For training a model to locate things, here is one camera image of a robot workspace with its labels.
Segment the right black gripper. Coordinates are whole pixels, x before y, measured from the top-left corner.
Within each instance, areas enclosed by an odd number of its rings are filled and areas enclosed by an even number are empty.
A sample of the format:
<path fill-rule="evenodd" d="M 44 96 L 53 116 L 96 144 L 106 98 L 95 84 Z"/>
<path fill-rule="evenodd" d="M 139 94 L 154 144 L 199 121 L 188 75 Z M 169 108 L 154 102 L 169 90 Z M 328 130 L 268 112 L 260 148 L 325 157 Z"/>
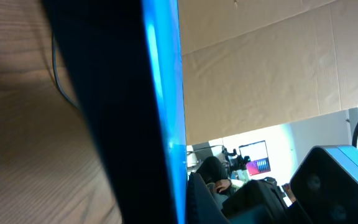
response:
<path fill-rule="evenodd" d="M 280 188 L 266 180 L 250 180 L 223 203 L 222 213 L 231 223 L 290 223 Z"/>

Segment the blue smartphone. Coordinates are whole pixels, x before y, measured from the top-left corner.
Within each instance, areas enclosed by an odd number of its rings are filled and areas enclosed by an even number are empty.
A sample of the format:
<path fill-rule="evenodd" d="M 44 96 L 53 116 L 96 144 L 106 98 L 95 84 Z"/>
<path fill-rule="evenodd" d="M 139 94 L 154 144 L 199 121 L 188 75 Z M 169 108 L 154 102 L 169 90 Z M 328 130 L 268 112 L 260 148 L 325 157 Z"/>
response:
<path fill-rule="evenodd" d="M 186 222 L 176 1 L 44 1 L 125 223 Z"/>

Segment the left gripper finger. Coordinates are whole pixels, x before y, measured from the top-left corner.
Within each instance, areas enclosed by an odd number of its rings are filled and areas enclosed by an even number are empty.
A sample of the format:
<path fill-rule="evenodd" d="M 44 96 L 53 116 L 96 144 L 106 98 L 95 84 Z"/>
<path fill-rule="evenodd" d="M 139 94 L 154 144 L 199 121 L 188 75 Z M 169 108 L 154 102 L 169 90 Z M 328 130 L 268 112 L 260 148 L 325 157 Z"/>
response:
<path fill-rule="evenodd" d="M 198 173 L 191 173 L 188 179 L 186 217 L 188 224 L 230 224 Z"/>

